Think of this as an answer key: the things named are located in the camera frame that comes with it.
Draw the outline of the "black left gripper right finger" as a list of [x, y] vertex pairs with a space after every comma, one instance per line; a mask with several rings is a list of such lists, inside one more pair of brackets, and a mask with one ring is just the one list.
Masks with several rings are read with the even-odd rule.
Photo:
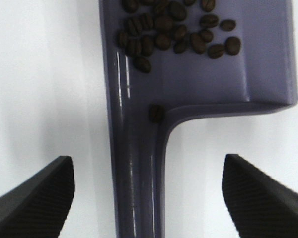
[[222, 193], [241, 238], [298, 238], [298, 193], [237, 154], [225, 157]]

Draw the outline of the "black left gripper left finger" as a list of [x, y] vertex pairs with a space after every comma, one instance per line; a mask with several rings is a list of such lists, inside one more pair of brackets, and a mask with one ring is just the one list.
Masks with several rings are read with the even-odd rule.
[[57, 238], [71, 208], [74, 167], [59, 156], [0, 197], [0, 238]]

